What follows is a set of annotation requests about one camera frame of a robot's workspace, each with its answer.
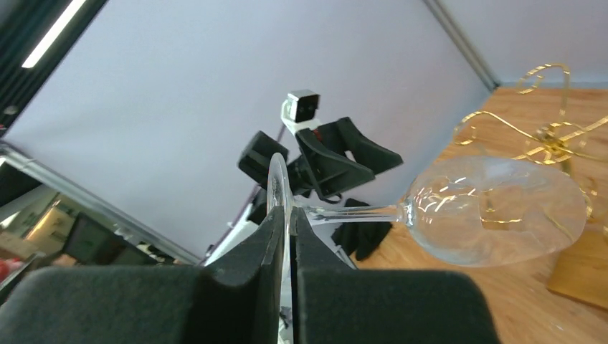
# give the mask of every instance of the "ceiling light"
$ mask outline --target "ceiling light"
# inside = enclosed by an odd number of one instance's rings
[[[27,57],[25,62],[23,62],[21,67],[32,68],[36,65],[36,63],[38,63],[42,55],[44,55],[44,53],[47,52],[51,44],[55,42],[61,31],[63,31],[67,23],[72,20],[72,17],[76,14],[76,12],[78,12],[78,10],[80,9],[80,7],[82,7],[82,4],[84,4],[85,1],[87,0],[72,0],[72,2],[67,5],[65,11],[61,13],[61,16],[57,19],[55,24],[53,24],[47,34],[42,37],[40,43],[38,43],[34,50],[32,50],[32,53]]]

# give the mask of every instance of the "gold wire sculpture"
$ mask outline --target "gold wire sculpture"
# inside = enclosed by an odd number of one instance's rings
[[[583,148],[587,144],[589,132],[608,123],[608,116],[586,127],[566,120],[566,106],[568,104],[568,94],[570,91],[570,69],[568,68],[568,66],[561,63],[548,63],[530,70],[517,82],[517,93],[520,95],[527,95],[528,93],[531,93],[534,90],[538,89],[538,86],[541,84],[544,78],[544,76],[540,72],[551,68],[561,69],[562,74],[564,76],[564,84],[561,89],[559,113],[557,121],[555,123],[549,123],[548,125],[542,126],[537,129],[534,134],[530,134],[517,128],[513,124],[509,123],[507,120],[494,113],[488,111],[475,111],[465,116],[460,121],[460,123],[454,128],[454,143],[456,145],[469,145],[471,143],[474,143],[475,139],[477,138],[477,128],[473,125],[470,126],[472,134],[466,140],[457,140],[456,135],[465,127],[466,124],[468,124],[470,120],[477,116],[485,115],[500,121],[501,123],[509,127],[511,130],[514,130],[515,132],[521,134],[526,138],[523,145],[523,154],[513,157],[512,159],[526,159],[530,162],[541,165],[553,165],[559,163],[561,170],[571,177],[573,177],[572,164],[570,159],[572,156],[578,156],[580,158],[585,158],[592,161],[608,163],[608,158],[593,156],[582,152]],[[528,81],[531,77],[536,78],[533,84],[530,87],[522,88],[523,83]],[[559,132],[565,127],[572,127],[575,129],[575,131],[573,133],[560,136]],[[574,147],[570,145],[570,140],[572,140],[573,138],[579,138],[578,143],[574,145]],[[537,142],[540,144],[540,146],[537,148],[530,149],[530,144],[532,142]],[[541,160],[534,159],[533,156],[539,153],[543,153],[544,157]],[[581,191],[583,192],[587,202],[587,221],[589,223],[602,224],[604,228],[604,238],[608,242],[608,224],[606,221],[606,217],[608,216],[608,210],[597,211],[596,209],[594,209],[593,200],[596,200],[598,197],[597,182],[593,178],[587,178],[587,181],[589,182],[588,188],[584,188],[581,185]]]

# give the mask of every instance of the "wooden table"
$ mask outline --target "wooden table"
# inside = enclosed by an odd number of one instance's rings
[[[539,89],[518,95],[514,89],[497,90],[482,110],[487,110],[533,133],[543,124],[557,121],[561,91]],[[608,90],[572,90],[568,119],[580,125],[608,115]],[[513,157],[524,151],[524,140],[492,118],[472,120],[478,140],[489,154]],[[608,125],[591,136],[588,149],[608,156]],[[439,160],[478,154],[478,148],[450,144]],[[574,159],[575,179],[593,176],[599,192],[608,195],[608,163]],[[587,225],[586,230],[599,230]],[[483,291],[503,343],[608,343],[608,312],[551,294],[545,283],[558,254],[496,268],[463,268],[445,264],[424,252],[405,226],[395,224],[379,248],[365,261],[353,261],[360,269],[450,269],[471,276]]]

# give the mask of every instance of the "metal bar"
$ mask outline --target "metal bar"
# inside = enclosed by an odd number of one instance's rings
[[[57,172],[42,165],[33,158],[26,156],[6,141],[0,140],[0,150],[6,158],[6,162],[13,167],[32,178],[37,179],[44,185],[65,194],[82,206],[108,217],[120,226],[135,233],[143,241],[158,247],[161,251],[187,264],[196,264],[201,261],[201,257],[198,257],[178,244],[173,243],[166,237],[160,235],[157,231],[142,224],[138,220],[122,212],[120,209],[59,175]]]
[[[458,50],[460,50],[460,53],[467,60],[471,68],[473,68],[488,91],[494,92],[500,81],[492,73],[488,64],[477,53],[454,19],[452,19],[448,10],[442,5],[441,0],[422,0],[422,2],[433,13],[435,19],[440,23]]]

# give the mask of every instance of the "gray wall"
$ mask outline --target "gray wall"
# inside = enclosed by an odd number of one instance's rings
[[[574,82],[608,87],[608,1],[443,0],[502,82],[543,63],[563,62]],[[561,82],[559,72],[547,82]]]
[[[252,188],[242,149],[303,88],[403,156],[351,193],[375,204],[488,96],[421,1],[113,0],[4,138],[202,257]]]

